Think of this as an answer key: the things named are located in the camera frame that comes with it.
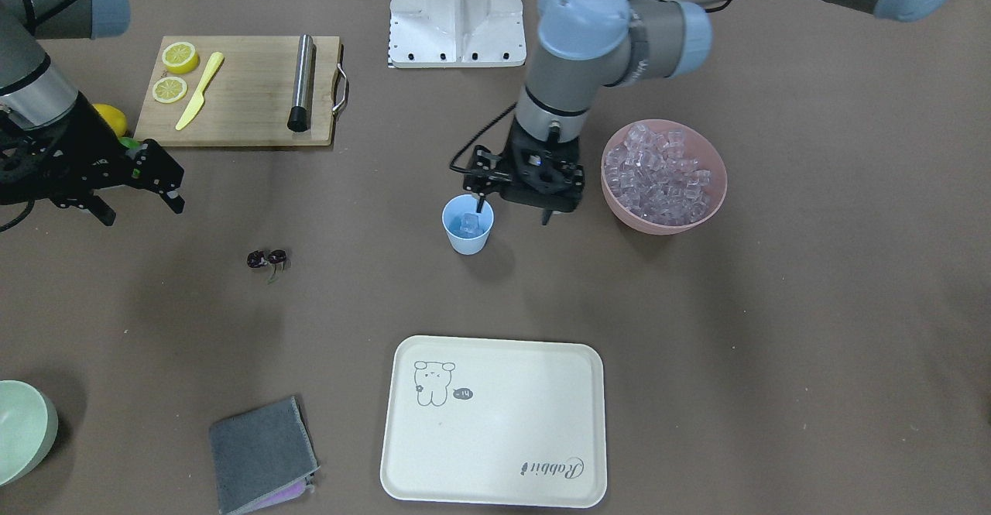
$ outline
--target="cartoon drawing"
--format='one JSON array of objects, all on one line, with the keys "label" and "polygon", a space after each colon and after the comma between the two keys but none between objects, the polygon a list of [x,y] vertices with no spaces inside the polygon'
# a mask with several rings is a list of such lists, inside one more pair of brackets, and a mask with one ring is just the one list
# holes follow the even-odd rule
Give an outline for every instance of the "cartoon drawing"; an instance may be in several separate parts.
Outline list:
[{"label": "cartoon drawing", "polygon": [[447,386],[451,384],[453,362],[423,362],[413,364],[417,372],[413,381],[417,382],[417,402],[422,406],[439,407],[447,402]]}]

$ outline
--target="green bowl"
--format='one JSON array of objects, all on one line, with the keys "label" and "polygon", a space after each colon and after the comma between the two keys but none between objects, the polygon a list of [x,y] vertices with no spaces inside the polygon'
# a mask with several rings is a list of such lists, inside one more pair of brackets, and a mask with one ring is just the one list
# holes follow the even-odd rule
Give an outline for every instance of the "green bowl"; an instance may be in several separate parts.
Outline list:
[{"label": "green bowl", "polygon": [[58,431],[49,398],[23,381],[0,381],[0,486],[38,466]]}]

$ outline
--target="lemon half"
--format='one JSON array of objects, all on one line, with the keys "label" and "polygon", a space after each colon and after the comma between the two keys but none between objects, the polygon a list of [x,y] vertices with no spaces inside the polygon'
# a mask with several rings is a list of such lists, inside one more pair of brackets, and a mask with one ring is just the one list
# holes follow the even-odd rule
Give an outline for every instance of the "lemon half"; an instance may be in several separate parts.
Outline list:
[{"label": "lemon half", "polygon": [[93,108],[96,109],[100,118],[110,126],[110,130],[114,131],[114,135],[121,137],[127,133],[127,116],[124,116],[119,108],[103,105],[100,102],[93,103]]},{"label": "lemon half", "polygon": [[152,98],[164,105],[184,98],[186,93],[187,82],[181,77],[171,77],[171,75],[156,81],[152,87]]},{"label": "lemon half", "polygon": [[180,41],[162,50],[162,62],[173,74],[188,74],[199,66],[199,55],[192,43]]}]

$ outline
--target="gray cloth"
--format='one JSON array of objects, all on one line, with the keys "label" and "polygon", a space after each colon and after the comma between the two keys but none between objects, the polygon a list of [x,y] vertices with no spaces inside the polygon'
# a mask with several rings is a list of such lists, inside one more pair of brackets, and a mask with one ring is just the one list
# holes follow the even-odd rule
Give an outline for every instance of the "gray cloth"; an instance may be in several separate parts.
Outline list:
[{"label": "gray cloth", "polygon": [[228,417],[210,427],[221,515],[241,515],[319,469],[297,399]]}]

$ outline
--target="brown table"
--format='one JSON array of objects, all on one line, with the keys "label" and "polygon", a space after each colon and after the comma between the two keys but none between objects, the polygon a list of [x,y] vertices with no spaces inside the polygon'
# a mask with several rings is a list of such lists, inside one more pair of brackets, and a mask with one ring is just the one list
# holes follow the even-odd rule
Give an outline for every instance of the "brown table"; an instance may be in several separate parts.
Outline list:
[{"label": "brown table", "polygon": [[[351,102],[333,149],[173,151],[182,215],[103,191],[112,228],[40,202],[3,234],[0,376],[49,393],[63,433],[0,512],[213,513],[209,424],[290,394],[323,468],[273,513],[530,512],[382,491],[390,363],[415,334],[595,347],[596,513],[991,512],[991,0],[914,25],[734,3],[701,70],[602,91],[583,131],[594,165],[633,120],[694,127],[729,169],[715,218],[631,232],[590,184],[546,227],[493,201],[475,257],[440,226],[446,163],[524,68],[387,70],[389,0],[132,5],[121,38],[45,43],[132,121],[166,34],[342,36]],[[293,267],[266,285],[245,257],[276,247]]]}]

